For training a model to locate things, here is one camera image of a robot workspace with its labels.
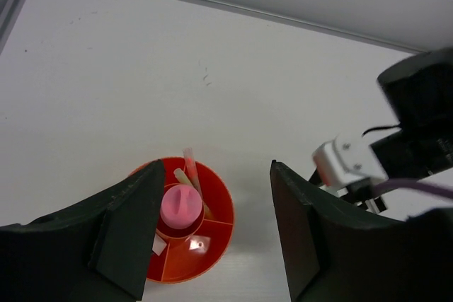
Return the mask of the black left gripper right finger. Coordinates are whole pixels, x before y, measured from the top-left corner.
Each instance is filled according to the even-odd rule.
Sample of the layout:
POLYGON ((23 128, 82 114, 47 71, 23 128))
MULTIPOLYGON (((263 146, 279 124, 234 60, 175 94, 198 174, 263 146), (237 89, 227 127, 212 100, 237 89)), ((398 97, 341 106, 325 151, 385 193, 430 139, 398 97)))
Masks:
POLYGON ((451 301, 452 210, 406 221, 370 213, 270 167, 292 301, 451 301))

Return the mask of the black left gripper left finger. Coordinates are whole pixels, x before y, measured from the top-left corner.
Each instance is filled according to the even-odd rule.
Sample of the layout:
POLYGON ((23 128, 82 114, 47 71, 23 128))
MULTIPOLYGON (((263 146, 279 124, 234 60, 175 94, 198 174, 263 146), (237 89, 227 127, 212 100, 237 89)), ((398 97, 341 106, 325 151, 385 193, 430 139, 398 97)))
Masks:
POLYGON ((164 194, 162 160, 65 209, 1 227, 2 301, 140 301, 164 194))

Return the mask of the orange round desk organizer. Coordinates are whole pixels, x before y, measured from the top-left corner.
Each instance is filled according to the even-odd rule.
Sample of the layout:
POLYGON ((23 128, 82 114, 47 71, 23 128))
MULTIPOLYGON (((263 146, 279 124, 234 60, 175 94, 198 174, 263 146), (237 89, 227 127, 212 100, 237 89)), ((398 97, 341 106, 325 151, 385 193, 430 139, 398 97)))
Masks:
POLYGON ((222 179, 211 168, 196 162, 202 198, 209 211, 192 226, 176 230, 159 219, 156 234, 166 244, 150 259, 147 279, 176 284, 198 277, 215 266, 226 252, 234 230, 234 204, 222 179))

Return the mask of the pink glue stick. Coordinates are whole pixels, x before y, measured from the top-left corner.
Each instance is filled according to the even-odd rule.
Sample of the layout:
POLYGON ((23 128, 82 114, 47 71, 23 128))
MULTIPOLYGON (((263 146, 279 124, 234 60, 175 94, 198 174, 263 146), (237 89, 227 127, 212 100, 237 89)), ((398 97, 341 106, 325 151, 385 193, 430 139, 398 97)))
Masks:
POLYGON ((192 226, 203 209, 198 191, 189 185, 179 184, 164 194, 160 216, 169 228, 182 230, 192 226))

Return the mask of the yellow pen with clear cap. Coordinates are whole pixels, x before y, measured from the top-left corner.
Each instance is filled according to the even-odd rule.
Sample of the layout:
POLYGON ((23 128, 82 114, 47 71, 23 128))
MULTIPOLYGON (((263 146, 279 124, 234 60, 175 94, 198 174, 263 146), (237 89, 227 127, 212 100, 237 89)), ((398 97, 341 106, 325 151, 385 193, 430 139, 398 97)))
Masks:
POLYGON ((180 184, 184 185, 190 185, 194 187, 200 197, 202 198, 203 202, 203 207, 205 211, 205 217, 208 219, 213 219, 213 214, 208 207, 208 205, 205 203, 203 195, 202 195, 202 190, 201 190, 201 185, 200 185, 200 180, 198 176, 198 171, 197 171, 197 166, 195 162, 195 157, 193 154, 193 150, 191 148, 185 148, 183 149, 183 157, 185 161, 185 169, 181 168, 176 168, 173 172, 175 175, 176 179, 180 184))

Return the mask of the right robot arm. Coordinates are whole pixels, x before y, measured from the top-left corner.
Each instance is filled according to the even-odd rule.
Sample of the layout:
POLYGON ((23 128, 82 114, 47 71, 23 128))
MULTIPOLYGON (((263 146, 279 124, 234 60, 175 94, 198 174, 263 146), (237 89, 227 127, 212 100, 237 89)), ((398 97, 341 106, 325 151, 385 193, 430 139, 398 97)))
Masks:
POLYGON ((408 57, 377 78, 399 130, 371 145, 389 178, 452 168, 452 48, 408 57))

